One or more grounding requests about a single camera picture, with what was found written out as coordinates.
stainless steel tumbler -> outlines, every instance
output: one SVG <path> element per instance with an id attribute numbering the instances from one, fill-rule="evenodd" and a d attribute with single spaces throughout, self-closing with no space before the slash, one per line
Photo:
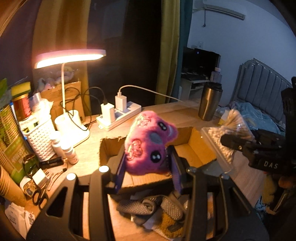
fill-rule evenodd
<path id="1" fill-rule="evenodd" d="M 202 91 L 198 116 L 204 121 L 210 121 L 218 107 L 222 95 L 222 86 L 219 83 L 206 82 Z"/>

white cable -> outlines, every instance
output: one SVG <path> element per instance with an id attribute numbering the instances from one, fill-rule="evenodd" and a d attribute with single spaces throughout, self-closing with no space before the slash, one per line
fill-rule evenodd
<path id="1" fill-rule="evenodd" d="M 146 90 L 146 91 L 150 91 L 154 94 L 157 94 L 157 95 L 162 95 L 162 96 L 165 96 L 165 97 L 168 97 L 170 99 L 174 99 L 174 100 L 177 100 L 177 101 L 181 101 L 183 102 L 182 100 L 179 100 L 177 98 L 174 98 L 174 97 L 171 97 L 171 96 L 168 96 L 168 95 L 164 95 L 164 94 L 161 94 L 161 93 L 158 93 L 158 92 L 155 92 L 155 91 L 152 91 L 152 90 L 149 90 L 149 89 L 146 89 L 146 88 L 143 88 L 143 87 L 140 87 L 140 86 L 137 86 L 137 85 L 124 85 L 124 86 L 121 86 L 118 90 L 118 93 L 121 93 L 121 89 L 125 88 L 125 87 L 135 87 L 135 88 L 139 88 L 139 89 L 142 89 L 142 90 Z"/>
<path id="2" fill-rule="evenodd" d="M 64 66 L 65 63 L 62 63 L 61 75 L 62 75 L 62 98 L 63 98 L 63 113 L 66 113 L 66 101 L 65 101 L 65 81 L 64 81 Z"/>

scissors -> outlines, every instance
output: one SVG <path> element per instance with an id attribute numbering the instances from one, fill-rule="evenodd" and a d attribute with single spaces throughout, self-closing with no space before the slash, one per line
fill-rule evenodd
<path id="1" fill-rule="evenodd" d="M 46 194 L 47 187 L 50 183 L 50 180 L 48 180 L 45 185 L 42 188 L 36 189 L 32 196 L 32 201 L 35 206 L 38 206 L 40 210 L 45 206 L 45 204 L 48 202 L 48 195 Z"/>

plastic bag of cotton swabs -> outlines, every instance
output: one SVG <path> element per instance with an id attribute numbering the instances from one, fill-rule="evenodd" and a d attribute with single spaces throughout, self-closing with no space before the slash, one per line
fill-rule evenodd
<path id="1" fill-rule="evenodd" d="M 220 163 L 224 171 L 230 171 L 231 164 L 234 159 L 235 150 L 223 146 L 220 142 L 221 136 L 224 134 L 231 134 L 237 137 L 253 141 L 255 140 L 254 135 L 250 131 L 249 127 L 245 123 L 243 117 L 238 110 L 230 110 L 226 122 L 219 127 L 204 127 L 201 130 L 201 135 L 204 140 L 212 147 L 217 155 L 217 160 L 224 162 L 224 165 Z"/>

plastic bottle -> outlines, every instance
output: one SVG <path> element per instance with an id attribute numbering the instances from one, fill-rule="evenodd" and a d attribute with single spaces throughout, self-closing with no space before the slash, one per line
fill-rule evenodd
<path id="1" fill-rule="evenodd" d="M 61 145 L 62 150 L 64 151 L 67 160 L 70 164 L 74 165 L 78 162 L 78 156 L 73 148 L 69 143 L 63 142 Z"/>
<path id="2" fill-rule="evenodd" d="M 215 71 L 212 71 L 210 82 L 221 83 L 222 75 L 220 74 L 221 69 L 215 67 Z"/>
<path id="3" fill-rule="evenodd" d="M 55 153 L 65 159 L 66 155 L 61 148 L 61 133 L 59 131 L 54 131 L 49 135 L 49 138 L 51 140 L 52 148 L 54 149 Z"/>

